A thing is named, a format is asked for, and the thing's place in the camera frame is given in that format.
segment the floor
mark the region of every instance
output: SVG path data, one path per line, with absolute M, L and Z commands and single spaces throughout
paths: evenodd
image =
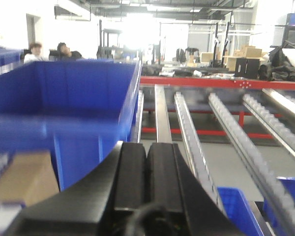
M 170 113 L 169 117 L 171 128 L 179 128 L 175 114 Z M 145 112 L 143 115 L 143 127 L 153 127 L 154 119 L 153 113 L 149 114 Z M 193 121 L 196 127 L 204 126 L 207 123 L 206 129 L 214 128 L 213 126 L 220 129 L 217 123 L 212 122 L 211 115 L 201 116 L 196 114 L 193 115 Z M 261 128 L 256 128 L 253 125 L 256 122 L 253 118 L 249 118 L 246 122 L 247 130 L 264 132 Z M 143 133 L 141 137 L 141 143 L 145 146 L 146 150 L 148 150 L 152 143 L 156 142 L 155 134 Z M 180 151 L 185 155 L 181 136 L 175 134 L 172 135 L 172 139 L 174 143 L 178 143 Z M 259 193 L 241 159 L 226 137 L 200 136 L 199 139 L 206 154 L 208 168 L 216 186 L 236 187 L 244 192 L 249 201 L 263 201 L 262 195 Z M 270 169 L 278 177 L 295 177 L 295 161 L 284 148 L 279 147 L 274 140 L 253 140 L 253 142 L 268 162 Z

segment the person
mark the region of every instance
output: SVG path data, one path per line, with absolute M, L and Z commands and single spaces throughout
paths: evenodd
M 29 50 L 31 53 L 27 53 L 24 57 L 24 63 L 30 61 L 38 61 L 43 60 L 43 57 L 40 55 L 41 53 L 41 43 L 31 43 L 29 45 Z
M 59 43 L 57 51 L 60 54 L 60 60 L 76 60 L 82 58 L 81 53 L 78 51 L 70 51 L 70 48 L 68 48 L 65 43 Z

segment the ceiling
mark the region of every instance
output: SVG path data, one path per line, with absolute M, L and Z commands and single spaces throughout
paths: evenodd
M 175 20 L 224 20 L 231 11 L 250 10 L 249 0 L 71 0 L 96 16 L 149 13 Z

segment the blue storage crate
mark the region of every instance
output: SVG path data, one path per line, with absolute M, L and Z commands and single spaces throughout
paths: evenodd
M 244 193 L 237 188 L 217 188 L 228 218 L 247 236 L 263 236 L 263 232 Z
M 83 59 L 78 59 L 78 60 L 82 60 L 82 61 L 96 61 L 96 62 L 108 62 L 108 63 L 114 63 L 115 60 L 114 59 L 106 59 L 106 58 L 98 58 L 98 59 L 94 59 L 94 58 L 83 58 Z
M 282 182 L 282 184 L 284 185 L 285 189 L 287 189 L 291 196 L 294 198 L 295 200 L 295 177 L 278 177 L 278 179 Z M 283 230 L 283 228 L 281 227 L 281 225 L 279 224 L 279 222 L 277 221 L 274 212 L 272 210 L 272 208 L 270 207 L 269 203 L 267 202 L 267 200 L 264 201 L 264 207 L 263 207 L 264 212 L 266 213 L 269 222 L 272 226 L 272 228 L 274 229 L 275 233 L 277 236 L 288 236 L 285 231 Z
M 0 150 L 49 149 L 60 189 L 128 141 L 139 64 L 37 61 L 0 75 Z
M 20 61 L 22 50 L 11 50 L 0 47 L 0 66 Z

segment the black chair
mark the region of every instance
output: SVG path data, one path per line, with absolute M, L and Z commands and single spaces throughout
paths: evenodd
M 57 50 L 49 50 L 49 60 L 60 60 L 61 54 Z

